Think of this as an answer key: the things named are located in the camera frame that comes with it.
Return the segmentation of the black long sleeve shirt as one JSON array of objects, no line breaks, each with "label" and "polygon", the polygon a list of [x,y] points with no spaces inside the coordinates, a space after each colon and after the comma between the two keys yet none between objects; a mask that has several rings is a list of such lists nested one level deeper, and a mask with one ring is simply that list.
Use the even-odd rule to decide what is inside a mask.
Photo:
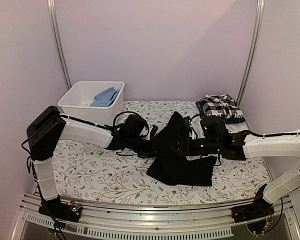
[{"label": "black long sleeve shirt", "polygon": [[185,185],[211,187],[212,174],[217,157],[187,160],[170,151],[171,144],[179,137],[187,137],[189,129],[178,112],[174,112],[168,124],[153,139],[157,156],[146,171],[151,178],[168,186]]}]

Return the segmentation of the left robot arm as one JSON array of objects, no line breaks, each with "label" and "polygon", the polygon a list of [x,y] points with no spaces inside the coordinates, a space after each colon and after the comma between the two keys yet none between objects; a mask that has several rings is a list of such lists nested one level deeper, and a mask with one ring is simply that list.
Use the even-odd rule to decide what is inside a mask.
[{"label": "left robot arm", "polygon": [[60,140],[93,144],[110,151],[129,149],[140,158],[155,155],[147,121],[133,111],[125,114],[128,117],[123,123],[117,124],[118,116],[115,116],[111,125],[100,125],[65,115],[52,105],[27,127],[27,138],[21,148],[29,154],[32,163],[27,168],[38,184],[42,204],[53,217],[60,217],[65,211],[55,185],[52,164]]}]

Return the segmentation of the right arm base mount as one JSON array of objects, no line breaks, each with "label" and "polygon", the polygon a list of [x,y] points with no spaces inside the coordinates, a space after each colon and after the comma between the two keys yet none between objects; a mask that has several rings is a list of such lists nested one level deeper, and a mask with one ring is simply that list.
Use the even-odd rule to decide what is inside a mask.
[{"label": "right arm base mount", "polygon": [[235,223],[246,222],[258,218],[270,216],[275,213],[273,204],[261,199],[254,200],[250,204],[238,205],[231,208],[231,217]]}]

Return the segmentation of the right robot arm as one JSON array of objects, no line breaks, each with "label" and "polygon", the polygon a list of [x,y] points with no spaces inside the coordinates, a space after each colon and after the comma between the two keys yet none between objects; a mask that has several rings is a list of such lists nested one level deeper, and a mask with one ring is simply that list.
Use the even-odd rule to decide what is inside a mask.
[{"label": "right robot arm", "polygon": [[[208,116],[200,121],[204,137],[175,137],[169,143],[171,152],[185,156],[221,155],[227,160],[244,161],[259,157],[294,157],[300,159],[300,129],[283,133],[254,133],[243,130],[229,133],[223,120]],[[259,218],[268,207],[300,187],[300,163],[276,180],[259,188],[248,213]]]}]

